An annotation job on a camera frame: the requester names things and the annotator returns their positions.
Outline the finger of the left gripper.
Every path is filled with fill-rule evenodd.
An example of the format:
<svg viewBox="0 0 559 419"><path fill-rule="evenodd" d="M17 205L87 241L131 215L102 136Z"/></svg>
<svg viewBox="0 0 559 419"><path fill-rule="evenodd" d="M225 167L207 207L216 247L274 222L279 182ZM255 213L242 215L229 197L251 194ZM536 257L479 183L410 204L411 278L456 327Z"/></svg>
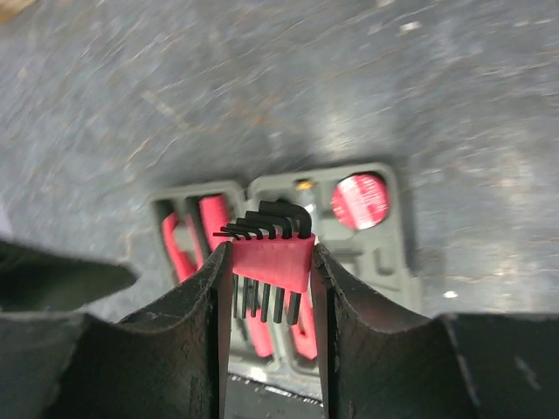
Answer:
<svg viewBox="0 0 559 419"><path fill-rule="evenodd" d="M126 265L59 255L1 240L1 311L68 312L128 289Z"/></svg>

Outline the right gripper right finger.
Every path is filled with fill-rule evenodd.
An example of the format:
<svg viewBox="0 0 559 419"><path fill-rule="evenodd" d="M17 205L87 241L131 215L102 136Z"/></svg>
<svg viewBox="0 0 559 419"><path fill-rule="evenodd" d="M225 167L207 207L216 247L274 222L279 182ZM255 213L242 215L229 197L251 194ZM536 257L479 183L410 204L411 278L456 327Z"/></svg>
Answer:
<svg viewBox="0 0 559 419"><path fill-rule="evenodd" d="M322 245L311 289L325 417L557 417L556 314L428 318L348 273Z"/></svg>

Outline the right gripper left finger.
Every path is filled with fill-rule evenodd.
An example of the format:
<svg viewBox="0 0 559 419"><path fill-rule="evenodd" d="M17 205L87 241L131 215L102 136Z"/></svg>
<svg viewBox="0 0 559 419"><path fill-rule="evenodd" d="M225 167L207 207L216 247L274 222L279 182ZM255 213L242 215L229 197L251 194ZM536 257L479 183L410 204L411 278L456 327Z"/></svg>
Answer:
<svg viewBox="0 0 559 419"><path fill-rule="evenodd" d="M1 311L4 418L220 418L232 247L117 323L82 311Z"/></svg>

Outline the red utility knife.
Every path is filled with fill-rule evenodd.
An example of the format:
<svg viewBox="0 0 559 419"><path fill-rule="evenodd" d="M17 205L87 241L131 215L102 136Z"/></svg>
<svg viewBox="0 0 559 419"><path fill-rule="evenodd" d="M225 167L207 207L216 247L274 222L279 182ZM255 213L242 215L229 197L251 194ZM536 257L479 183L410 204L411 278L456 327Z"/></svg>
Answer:
<svg viewBox="0 0 559 419"><path fill-rule="evenodd" d="M298 322L291 326L293 343L297 354L308 360L317 357L317 345L314 326L314 311L306 292L301 296Z"/></svg>

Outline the red black pliers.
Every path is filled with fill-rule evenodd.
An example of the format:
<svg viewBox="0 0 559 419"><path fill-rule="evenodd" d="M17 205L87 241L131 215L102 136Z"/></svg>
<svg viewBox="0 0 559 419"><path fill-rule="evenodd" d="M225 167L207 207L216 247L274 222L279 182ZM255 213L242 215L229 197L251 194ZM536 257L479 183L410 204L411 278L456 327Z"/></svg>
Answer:
<svg viewBox="0 0 559 419"><path fill-rule="evenodd" d="M176 273L179 284L188 280L204 264L204 256L197 238L195 224L191 216L187 216L184 223L179 222L178 215L171 212L161 223L162 241L170 263ZM193 251L188 252L177 241L176 232L187 231L193 245Z"/></svg>

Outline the grey plastic tool case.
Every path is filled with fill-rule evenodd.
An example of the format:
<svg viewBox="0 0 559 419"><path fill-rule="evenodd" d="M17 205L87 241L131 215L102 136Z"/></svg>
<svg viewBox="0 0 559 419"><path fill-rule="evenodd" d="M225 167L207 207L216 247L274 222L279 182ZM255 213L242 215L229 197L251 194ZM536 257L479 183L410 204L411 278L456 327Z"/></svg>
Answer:
<svg viewBox="0 0 559 419"><path fill-rule="evenodd" d="M386 182L390 213L375 227L354 230L335 218L330 199L339 181L362 173L378 175ZM174 280L177 282L176 273L162 241L161 223L167 215L175 212L180 223L192 217L205 262L221 243L232 245L226 237L212 236L213 232L248 210L256 211L262 201L298 205L295 183L303 179L314 182L315 206L303 207L312 218L314 245L325 245L348 273L388 299L418 311L418 281L411 276L406 259L397 178L388 165L380 162L262 176L247 187L221 181L159 190L150 198L149 207ZM189 233L178 230L176 235L179 244L192 252ZM276 289L273 287L269 294L268 319L263 322L259 310L262 291L254 291L254 285L254 280L233 273L230 370L257 381L317 382L317 357L308 360L297 354L291 326L273 322Z"/></svg>

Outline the small red black holder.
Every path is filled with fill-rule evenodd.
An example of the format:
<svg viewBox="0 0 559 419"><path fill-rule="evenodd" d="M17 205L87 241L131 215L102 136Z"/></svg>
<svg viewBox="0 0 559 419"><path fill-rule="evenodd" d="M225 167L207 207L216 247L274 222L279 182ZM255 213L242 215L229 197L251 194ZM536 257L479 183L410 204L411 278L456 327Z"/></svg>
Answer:
<svg viewBox="0 0 559 419"><path fill-rule="evenodd" d="M312 218L300 205L262 201L212 233L232 241L232 272L255 281L262 291L261 320L268 319L269 294L276 289L273 322L298 322L301 296L307 291L315 235Z"/></svg>

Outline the clear voltage tester screwdriver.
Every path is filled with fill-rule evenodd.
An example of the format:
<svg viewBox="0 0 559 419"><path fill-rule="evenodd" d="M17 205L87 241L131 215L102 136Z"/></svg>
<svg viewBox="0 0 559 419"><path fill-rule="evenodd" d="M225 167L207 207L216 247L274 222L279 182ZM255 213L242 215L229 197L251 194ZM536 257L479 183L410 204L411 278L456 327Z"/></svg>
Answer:
<svg viewBox="0 0 559 419"><path fill-rule="evenodd" d="M295 183L295 198L301 207L315 206L314 182L308 179Z"/></svg>

